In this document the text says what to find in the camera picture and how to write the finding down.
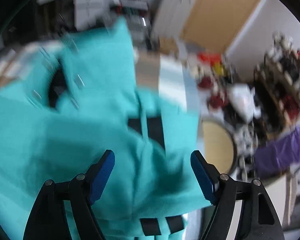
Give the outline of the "teal fleece jacket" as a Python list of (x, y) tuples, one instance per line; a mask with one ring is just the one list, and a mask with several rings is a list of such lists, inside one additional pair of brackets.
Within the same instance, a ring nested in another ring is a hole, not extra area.
[(69, 181), (106, 150), (115, 165), (92, 210), (106, 239), (182, 239), (175, 216), (209, 205), (190, 164), (199, 111), (138, 85), (123, 18), (42, 47), (24, 79), (0, 89), (0, 225), (22, 239), (43, 183)]

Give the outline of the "purple plastic bag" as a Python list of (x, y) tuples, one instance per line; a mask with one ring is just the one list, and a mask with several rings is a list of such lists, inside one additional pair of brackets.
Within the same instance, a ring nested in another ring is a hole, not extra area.
[(254, 162), (259, 177), (269, 177), (292, 164), (300, 164), (300, 126), (296, 126), (288, 135), (257, 148)]

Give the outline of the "round beige stool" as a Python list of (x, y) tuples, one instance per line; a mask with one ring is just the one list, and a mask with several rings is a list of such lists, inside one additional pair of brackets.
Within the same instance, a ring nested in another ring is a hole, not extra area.
[(232, 129), (213, 118), (202, 120), (205, 160), (219, 173), (233, 174), (237, 167), (237, 146)]

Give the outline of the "white plastic bag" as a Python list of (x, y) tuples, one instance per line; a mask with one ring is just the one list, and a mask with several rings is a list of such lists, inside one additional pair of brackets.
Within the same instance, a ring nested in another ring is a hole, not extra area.
[(245, 123), (261, 117), (261, 107), (254, 102), (254, 88), (250, 89), (246, 83), (236, 83), (228, 87), (226, 92), (230, 104)]

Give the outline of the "red boots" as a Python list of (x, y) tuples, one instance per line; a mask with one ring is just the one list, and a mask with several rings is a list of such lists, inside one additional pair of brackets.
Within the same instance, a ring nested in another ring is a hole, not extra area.
[(229, 103), (225, 89), (218, 84), (214, 77), (202, 77), (197, 84), (197, 87), (201, 90), (208, 90), (210, 92), (210, 97), (207, 99), (209, 110), (216, 111), (222, 109)]

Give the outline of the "wooden shoe rack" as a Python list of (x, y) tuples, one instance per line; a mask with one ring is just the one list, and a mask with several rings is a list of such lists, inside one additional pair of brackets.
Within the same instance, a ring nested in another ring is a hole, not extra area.
[(280, 124), (291, 126), (300, 120), (300, 48), (282, 32), (273, 33), (273, 44), (254, 69), (277, 109)]

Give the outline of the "checkered bed sheet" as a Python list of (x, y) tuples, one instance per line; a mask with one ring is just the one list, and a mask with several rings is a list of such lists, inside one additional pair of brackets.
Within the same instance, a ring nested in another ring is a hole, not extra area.
[(153, 51), (134, 49), (138, 86), (156, 91), (186, 111), (200, 112), (200, 98), (194, 79), (181, 61)]

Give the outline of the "yellow shoes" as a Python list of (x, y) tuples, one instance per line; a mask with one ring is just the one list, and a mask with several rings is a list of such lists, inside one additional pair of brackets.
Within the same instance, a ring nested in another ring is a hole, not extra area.
[(217, 76), (226, 76), (226, 70), (221, 63), (215, 63), (212, 66), (212, 70)]

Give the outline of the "orange plastic bag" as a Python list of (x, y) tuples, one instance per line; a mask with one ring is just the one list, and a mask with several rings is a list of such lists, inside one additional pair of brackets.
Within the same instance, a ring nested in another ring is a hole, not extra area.
[(210, 53), (206, 51), (198, 53), (197, 56), (200, 61), (209, 64), (221, 63), (222, 61), (222, 57), (220, 54)]

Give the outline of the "wooden door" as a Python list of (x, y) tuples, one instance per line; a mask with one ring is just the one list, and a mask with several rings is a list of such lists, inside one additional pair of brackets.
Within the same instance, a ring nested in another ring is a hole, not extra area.
[(214, 53), (224, 53), (259, 1), (197, 0), (181, 38)]

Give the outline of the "silver flat suitcase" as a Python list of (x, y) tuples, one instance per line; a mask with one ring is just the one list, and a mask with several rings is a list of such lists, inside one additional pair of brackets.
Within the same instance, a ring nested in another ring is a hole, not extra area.
[(151, 23), (148, 15), (126, 15), (125, 19), (134, 44), (140, 44), (149, 39)]

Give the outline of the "beige upright suitcase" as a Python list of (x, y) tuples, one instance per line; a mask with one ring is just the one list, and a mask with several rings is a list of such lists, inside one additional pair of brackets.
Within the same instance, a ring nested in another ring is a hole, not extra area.
[(196, 0), (161, 0), (154, 18), (151, 39), (179, 38)]

